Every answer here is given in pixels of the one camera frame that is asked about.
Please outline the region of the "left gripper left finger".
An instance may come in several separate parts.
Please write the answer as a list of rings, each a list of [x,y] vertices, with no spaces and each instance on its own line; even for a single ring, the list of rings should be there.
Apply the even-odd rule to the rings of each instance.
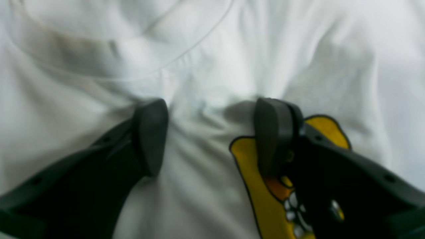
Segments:
[[[1,233],[14,239],[111,239],[132,188],[161,171],[168,122],[164,99],[137,105],[89,147],[2,195]]]

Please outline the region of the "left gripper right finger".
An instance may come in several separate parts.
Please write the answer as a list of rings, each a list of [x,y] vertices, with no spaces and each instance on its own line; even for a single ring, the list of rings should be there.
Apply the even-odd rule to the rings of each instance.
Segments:
[[[260,174],[291,180],[317,239],[424,238],[424,192],[335,145],[296,105],[259,98],[254,129]]]

